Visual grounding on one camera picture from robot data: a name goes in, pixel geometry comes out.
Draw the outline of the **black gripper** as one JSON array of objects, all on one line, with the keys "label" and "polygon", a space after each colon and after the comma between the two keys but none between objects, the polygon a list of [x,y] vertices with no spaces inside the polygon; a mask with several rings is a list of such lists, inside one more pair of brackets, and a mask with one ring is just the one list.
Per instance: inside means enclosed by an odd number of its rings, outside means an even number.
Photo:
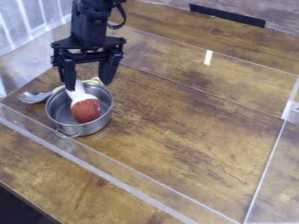
[{"label": "black gripper", "polygon": [[118,71],[119,62],[123,59],[124,38],[106,37],[102,45],[83,45],[74,36],[56,41],[51,44],[54,55],[51,63],[59,68],[60,81],[70,91],[75,90],[76,85],[76,63],[99,63],[99,73],[104,85],[108,85]]}]

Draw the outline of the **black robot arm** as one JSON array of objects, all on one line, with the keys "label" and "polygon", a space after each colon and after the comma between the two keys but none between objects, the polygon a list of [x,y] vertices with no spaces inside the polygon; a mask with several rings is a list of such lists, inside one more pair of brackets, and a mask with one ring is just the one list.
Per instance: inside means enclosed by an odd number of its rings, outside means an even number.
[{"label": "black robot arm", "polygon": [[51,63],[59,68],[60,81],[75,90],[76,65],[99,62],[98,77],[108,85],[123,59],[127,40],[107,35],[107,28],[120,29],[127,22],[122,4],[127,0],[72,0],[71,35],[51,43]]}]

